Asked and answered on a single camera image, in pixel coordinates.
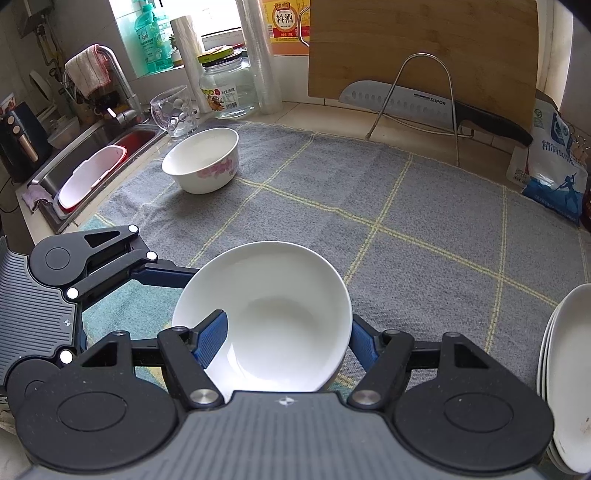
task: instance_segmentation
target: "metal screw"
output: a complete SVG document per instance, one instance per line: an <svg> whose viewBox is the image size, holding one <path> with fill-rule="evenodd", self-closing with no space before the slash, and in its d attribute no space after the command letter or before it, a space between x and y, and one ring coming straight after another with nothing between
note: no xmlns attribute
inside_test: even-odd
<svg viewBox="0 0 591 480"><path fill-rule="evenodd" d="M189 395L189 398L199 405L209 405L218 399L219 395L210 388L199 388Z"/></svg>
<svg viewBox="0 0 591 480"><path fill-rule="evenodd" d="M70 352L68 349L63 349L60 352L60 361L61 363L63 363L64 365L68 365L71 364L72 360L74 360L74 355L72 352Z"/></svg>
<svg viewBox="0 0 591 480"><path fill-rule="evenodd" d="M66 296L70 300L77 299L78 298L78 290L76 290L74 287L68 288L68 291L66 292Z"/></svg>
<svg viewBox="0 0 591 480"><path fill-rule="evenodd" d="M353 400L359 405L375 405L381 399L382 395L375 390L359 390L353 393Z"/></svg>

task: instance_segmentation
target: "checkered tablecloth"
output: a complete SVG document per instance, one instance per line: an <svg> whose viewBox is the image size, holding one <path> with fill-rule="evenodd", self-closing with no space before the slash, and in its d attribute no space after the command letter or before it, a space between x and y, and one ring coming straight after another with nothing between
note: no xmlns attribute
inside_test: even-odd
<svg viewBox="0 0 591 480"><path fill-rule="evenodd" d="M586 232L504 186L384 144L224 126L240 135L239 170L226 187L185 193L155 159L84 228L134 223L161 258L189 267L252 241L304 245L335 266L353 311L378 330L420 340L462 332L534 385L548 318L589 281ZM179 295L130 282L85 312L86 331L94 340L116 329L153 337ZM144 374L161 381L156 369ZM336 387L362 374L349 352ZM421 375L414 381L429 373Z"/></svg>

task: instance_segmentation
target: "plastic wrap roll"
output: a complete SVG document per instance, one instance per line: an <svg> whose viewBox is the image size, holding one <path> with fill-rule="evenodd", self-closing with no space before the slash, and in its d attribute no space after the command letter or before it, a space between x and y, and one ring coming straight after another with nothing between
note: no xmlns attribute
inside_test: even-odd
<svg viewBox="0 0 591 480"><path fill-rule="evenodd" d="M277 113L282 108L279 81L273 72L271 42L259 0L236 0L242 34L255 81L262 113Z"/></svg>
<svg viewBox="0 0 591 480"><path fill-rule="evenodd" d="M199 86L199 79L204 74L203 67L197 61L197 56L204 53L201 36L195 33L190 15L171 20L170 26L173 28L174 38L177 40L178 50L183 58L191 90L197 100L199 116L202 116L204 113L211 112L212 109Z"/></svg>

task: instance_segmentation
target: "gray ribbed panel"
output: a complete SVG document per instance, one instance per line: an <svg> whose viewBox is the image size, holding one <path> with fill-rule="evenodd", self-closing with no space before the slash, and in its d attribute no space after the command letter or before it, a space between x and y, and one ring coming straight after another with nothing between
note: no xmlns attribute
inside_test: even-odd
<svg viewBox="0 0 591 480"><path fill-rule="evenodd" d="M49 358L57 347L72 344L75 308L59 289L36 282L27 257L0 238L0 386L19 358Z"/></svg>
<svg viewBox="0 0 591 480"><path fill-rule="evenodd" d="M237 393L228 406L189 415L149 460L105 475L35 467L22 480L449 480L410 455L382 417L344 407L335 393ZM540 480L533 469L499 477Z"/></svg>

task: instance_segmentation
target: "knife handle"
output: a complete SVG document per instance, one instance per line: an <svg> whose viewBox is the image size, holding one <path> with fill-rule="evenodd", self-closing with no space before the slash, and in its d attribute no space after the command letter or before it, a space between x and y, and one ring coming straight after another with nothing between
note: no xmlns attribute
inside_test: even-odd
<svg viewBox="0 0 591 480"><path fill-rule="evenodd" d="M463 121L470 121L493 135L510 138L525 147L529 147L534 140L528 131L515 122L495 113L456 101L458 128Z"/></svg>

